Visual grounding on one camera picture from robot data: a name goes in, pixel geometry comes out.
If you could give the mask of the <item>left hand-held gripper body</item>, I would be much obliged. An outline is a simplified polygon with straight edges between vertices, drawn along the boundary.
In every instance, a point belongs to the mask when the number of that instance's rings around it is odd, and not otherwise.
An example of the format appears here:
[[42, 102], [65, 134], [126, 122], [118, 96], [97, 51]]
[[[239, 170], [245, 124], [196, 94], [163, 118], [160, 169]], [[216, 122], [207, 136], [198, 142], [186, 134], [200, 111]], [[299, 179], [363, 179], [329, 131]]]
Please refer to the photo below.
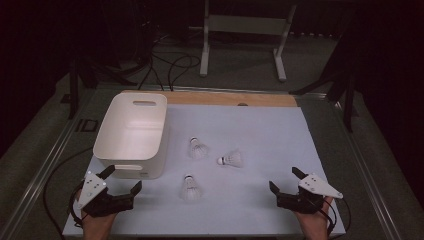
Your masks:
[[111, 195], [108, 185], [97, 174], [89, 171], [82, 181], [77, 208], [92, 217], [103, 217], [133, 208], [134, 196], [130, 194]]

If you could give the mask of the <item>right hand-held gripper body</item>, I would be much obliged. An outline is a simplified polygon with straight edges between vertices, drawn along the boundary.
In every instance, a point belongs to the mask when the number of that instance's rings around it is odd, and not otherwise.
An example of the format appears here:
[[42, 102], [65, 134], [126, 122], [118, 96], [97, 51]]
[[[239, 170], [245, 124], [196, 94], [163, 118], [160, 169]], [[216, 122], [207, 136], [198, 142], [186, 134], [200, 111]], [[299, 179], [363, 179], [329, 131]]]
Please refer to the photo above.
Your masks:
[[275, 187], [277, 206], [302, 214], [314, 214], [322, 209], [325, 197], [342, 199], [343, 194], [316, 174], [303, 174], [298, 193], [288, 194]]

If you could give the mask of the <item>white plastic bin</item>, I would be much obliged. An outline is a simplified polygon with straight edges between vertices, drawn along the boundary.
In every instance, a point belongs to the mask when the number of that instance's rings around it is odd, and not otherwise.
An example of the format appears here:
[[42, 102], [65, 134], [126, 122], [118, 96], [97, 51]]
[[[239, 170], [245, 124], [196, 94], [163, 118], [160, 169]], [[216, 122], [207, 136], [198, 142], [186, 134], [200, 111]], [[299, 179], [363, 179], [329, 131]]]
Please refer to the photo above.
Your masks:
[[102, 121], [93, 154], [116, 178], [161, 176], [168, 144], [167, 98], [162, 94], [124, 92], [116, 95]]

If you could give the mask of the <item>white shuttlecock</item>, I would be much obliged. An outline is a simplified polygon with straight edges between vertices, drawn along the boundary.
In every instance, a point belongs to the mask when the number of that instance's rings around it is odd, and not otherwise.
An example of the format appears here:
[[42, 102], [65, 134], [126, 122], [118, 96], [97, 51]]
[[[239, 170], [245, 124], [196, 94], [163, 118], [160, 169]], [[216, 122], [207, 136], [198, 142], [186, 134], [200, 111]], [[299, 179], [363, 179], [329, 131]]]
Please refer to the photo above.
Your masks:
[[181, 188], [181, 197], [185, 201], [196, 201], [202, 196], [202, 191], [194, 177], [190, 174], [184, 176]]
[[189, 155], [193, 159], [202, 159], [208, 156], [209, 148], [202, 143], [198, 138], [190, 139]]
[[241, 153], [238, 150], [231, 151], [226, 155], [218, 158], [217, 163], [222, 166], [227, 165], [236, 168], [243, 167], [243, 159]]

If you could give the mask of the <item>person's left hand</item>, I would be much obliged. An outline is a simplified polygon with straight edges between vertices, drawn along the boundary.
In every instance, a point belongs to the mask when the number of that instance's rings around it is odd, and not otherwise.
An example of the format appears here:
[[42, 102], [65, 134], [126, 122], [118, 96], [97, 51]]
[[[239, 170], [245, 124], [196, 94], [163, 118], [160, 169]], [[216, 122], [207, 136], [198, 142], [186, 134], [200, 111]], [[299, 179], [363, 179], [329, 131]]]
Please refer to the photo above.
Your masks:
[[92, 217], [84, 210], [81, 211], [83, 240], [108, 240], [117, 214], [103, 217]]

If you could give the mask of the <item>person's right hand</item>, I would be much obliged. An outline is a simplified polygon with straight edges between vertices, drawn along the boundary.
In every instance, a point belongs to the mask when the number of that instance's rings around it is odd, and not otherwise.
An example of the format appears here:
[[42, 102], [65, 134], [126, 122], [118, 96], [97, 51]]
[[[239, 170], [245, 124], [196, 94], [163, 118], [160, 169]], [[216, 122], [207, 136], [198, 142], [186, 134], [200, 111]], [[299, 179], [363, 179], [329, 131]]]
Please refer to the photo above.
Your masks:
[[314, 214], [294, 213], [306, 240], [328, 240], [328, 219], [325, 217], [325, 214], [328, 213], [333, 198], [325, 197], [324, 200], [326, 204], [323, 205], [322, 212]]

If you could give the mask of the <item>white table sheet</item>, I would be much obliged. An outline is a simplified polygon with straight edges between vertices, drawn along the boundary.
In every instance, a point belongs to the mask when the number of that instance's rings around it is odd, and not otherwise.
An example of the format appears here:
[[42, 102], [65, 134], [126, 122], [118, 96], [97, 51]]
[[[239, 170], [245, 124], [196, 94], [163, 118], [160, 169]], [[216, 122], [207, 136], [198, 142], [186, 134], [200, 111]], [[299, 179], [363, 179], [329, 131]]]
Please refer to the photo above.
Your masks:
[[[297, 167], [323, 177], [305, 117], [297, 107], [242, 107], [171, 104], [167, 160], [162, 175], [143, 183], [133, 209], [120, 213], [112, 232], [129, 237], [295, 236], [295, 216], [276, 204], [274, 182], [295, 194]], [[208, 146], [193, 159], [190, 139]], [[243, 167], [217, 159], [238, 150]], [[201, 188], [196, 201], [181, 197], [184, 176]]]

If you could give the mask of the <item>black floor plate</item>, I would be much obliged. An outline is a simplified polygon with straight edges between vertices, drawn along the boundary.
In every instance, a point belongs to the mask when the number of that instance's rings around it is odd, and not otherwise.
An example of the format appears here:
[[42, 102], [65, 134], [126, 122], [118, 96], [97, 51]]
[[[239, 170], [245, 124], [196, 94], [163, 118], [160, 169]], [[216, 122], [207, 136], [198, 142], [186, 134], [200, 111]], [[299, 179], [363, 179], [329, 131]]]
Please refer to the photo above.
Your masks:
[[96, 132], [99, 121], [92, 119], [80, 119], [75, 128], [76, 132]]

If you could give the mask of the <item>black tripod stand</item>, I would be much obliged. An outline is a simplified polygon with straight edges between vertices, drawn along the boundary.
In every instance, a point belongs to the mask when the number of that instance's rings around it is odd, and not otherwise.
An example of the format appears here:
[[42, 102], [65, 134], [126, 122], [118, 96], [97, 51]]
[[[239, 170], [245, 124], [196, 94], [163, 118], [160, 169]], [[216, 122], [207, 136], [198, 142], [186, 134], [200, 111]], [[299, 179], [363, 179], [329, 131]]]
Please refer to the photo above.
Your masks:
[[69, 94], [66, 100], [70, 104], [69, 119], [73, 119], [79, 108], [79, 80], [88, 88], [98, 85], [95, 71], [105, 74], [117, 83], [124, 86], [135, 86], [135, 83], [124, 79], [118, 73], [108, 69], [105, 65], [89, 57], [75, 58], [69, 64]]
[[337, 102], [342, 96], [345, 96], [343, 123], [349, 132], [352, 131], [351, 118], [355, 86], [353, 70], [358, 57], [357, 50], [360, 45], [360, 34], [361, 25], [359, 20], [351, 20], [341, 35], [319, 79], [300, 89], [290, 91], [291, 95], [304, 95], [320, 86], [332, 83], [326, 93], [326, 99], [331, 102]]

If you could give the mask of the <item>white metal stand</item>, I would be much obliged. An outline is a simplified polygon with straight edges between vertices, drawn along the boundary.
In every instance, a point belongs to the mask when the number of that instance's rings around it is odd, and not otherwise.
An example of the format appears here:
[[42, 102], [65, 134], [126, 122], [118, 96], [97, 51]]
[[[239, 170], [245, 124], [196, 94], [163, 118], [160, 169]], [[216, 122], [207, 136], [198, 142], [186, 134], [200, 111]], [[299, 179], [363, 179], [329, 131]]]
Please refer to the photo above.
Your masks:
[[297, 5], [290, 4], [283, 18], [264, 18], [233, 15], [216, 15], [210, 13], [210, 0], [204, 0], [203, 17], [203, 48], [200, 58], [199, 75], [206, 77], [209, 67], [209, 33], [226, 32], [242, 34], [261, 34], [280, 36], [280, 43], [273, 50], [273, 58], [277, 76], [280, 82], [287, 80], [282, 53], [289, 36], [289, 30], [296, 12]]

